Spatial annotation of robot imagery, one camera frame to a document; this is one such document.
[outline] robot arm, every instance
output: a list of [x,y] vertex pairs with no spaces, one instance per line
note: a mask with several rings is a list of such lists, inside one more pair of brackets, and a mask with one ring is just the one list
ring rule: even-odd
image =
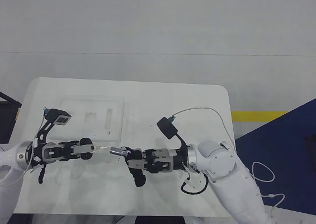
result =
[[[269,217],[265,210],[260,189],[250,176],[248,169],[227,143],[206,141],[200,143],[198,147],[192,144],[187,146],[169,119],[160,120],[158,127],[168,139],[173,136],[178,137],[182,143],[181,148],[177,150],[150,149],[142,152],[141,149],[132,150],[122,147],[112,148],[110,151],[111,154],[125,157],[137,187],[145,184],[142,170],[150,173],[187,171],[187,169],[192,172],[201,172],[220,203],[238,223],[275,224],[275,220]],[[200,194],[206,187],[207,185],[202,191],[196,193],[184,190],[183,192]]]
[[65,125],[70,120],[68,113],[46,109],[44,118],[46,123],[38,131],[34,142],[0,144],[0,223],[7,223],[15,210],[22,187],[22,177],[27,170],[40,167],[39,183],[42,183],[46,165],[57,160],[88,160],[92,157],[94,146],[89,138],[59,144],[46,143],[47,134],[54,125]]

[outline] white tabletop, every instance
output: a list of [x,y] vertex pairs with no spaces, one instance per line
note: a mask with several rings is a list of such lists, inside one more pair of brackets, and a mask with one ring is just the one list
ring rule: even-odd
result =
[[[156,122],[191,107],[216,109],[233,137],[228,93],[221,86],[38,78],[30,83],[10,143],[31,140],[43,107],[57,108],[57,100],[65,95],[124,98],[121,142],[114,146],[179,148],[179,141],[167,140]],[[187,144],[206,139],[229,142],[221,120],[212,111],[182,113],[174,125]],[[37,181],[39,172],[25,175],[15,213],[230,216],[210,188],[200,195],[181,192],[187,177],[183,171],[144,172],[147,182],[137,188],[124,160],[107,152],[94,154],[90,160],[49,164],[43,184]]]

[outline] black cable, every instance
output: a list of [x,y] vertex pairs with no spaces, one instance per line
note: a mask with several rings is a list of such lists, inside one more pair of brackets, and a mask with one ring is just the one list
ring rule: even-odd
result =
[[202,192],[204,192],[206,190],[206,188],[207,188],[207,185],[209,184],[209,178],[208,178],[208,176],[206,174],[204,174],[204,173],[202,173],[202,174],[204,175],[204,177],[206,179],[206,183],[205,183],[204,188],[201,191],[199,191],[199,192],[187,192],[186,190],[184,190],[184,186],[186,185],[185,182],[182,183],[180,190],[182,192],[184,192],[185,194],[189,194],[189,195],[198,195],[198,194],[201,194]]

